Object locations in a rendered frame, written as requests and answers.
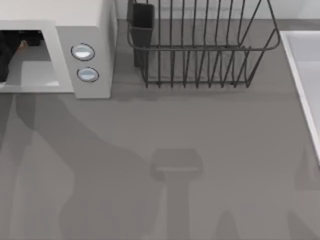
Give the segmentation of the pale microwave oven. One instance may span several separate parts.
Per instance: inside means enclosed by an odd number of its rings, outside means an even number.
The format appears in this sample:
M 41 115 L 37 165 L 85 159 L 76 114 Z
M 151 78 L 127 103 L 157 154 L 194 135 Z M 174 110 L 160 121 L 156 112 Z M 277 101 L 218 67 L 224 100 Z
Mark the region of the pale microwave oven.
M 17 50 L 9 63 L 4 93 L 73 93 L 79 99 L 111 95 L 118 24 L 115 0 L 0 0 L 0 30 L 40 30 L 39 46 Z M 90 45 L 95 56 L 80 61 L 71 47 Z M 94 68 L 95 82 L 77 71 Z

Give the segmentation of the round silver microwave knob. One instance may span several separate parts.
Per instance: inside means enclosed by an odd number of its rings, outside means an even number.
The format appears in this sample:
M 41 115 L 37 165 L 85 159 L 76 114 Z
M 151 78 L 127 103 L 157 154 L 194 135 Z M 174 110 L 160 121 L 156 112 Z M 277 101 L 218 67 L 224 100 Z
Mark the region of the round silver microwave knob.
M 72 46 L 70 51 L 72 56 L 79 61 L 90 61 L 95 57 L 95 50 L 85 43 Z
M 85 67 L 77 70 L 77 77 L 87 83 L 93 83 L 99 79 L 99 73 L 97 70 L 91 67 Z

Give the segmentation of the white sink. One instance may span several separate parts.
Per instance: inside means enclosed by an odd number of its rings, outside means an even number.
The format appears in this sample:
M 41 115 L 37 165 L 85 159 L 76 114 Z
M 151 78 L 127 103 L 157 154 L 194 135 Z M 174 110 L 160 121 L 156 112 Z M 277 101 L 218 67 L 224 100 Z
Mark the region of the white sink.
M 320 166 L 320 30 L 282 30 L 280 36 Z

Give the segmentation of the dark cutlery holder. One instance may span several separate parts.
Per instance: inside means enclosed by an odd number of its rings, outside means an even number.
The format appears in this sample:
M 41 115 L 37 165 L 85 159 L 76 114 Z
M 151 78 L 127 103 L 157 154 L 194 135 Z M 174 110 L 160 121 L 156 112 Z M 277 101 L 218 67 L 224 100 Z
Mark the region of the dark cutlery holder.
M 150 3 L 127 0 L 128 32 L 132 40 L 134 66 L 144 67 L 144 58 L 148 56 L 155 22 L 155 7 Z

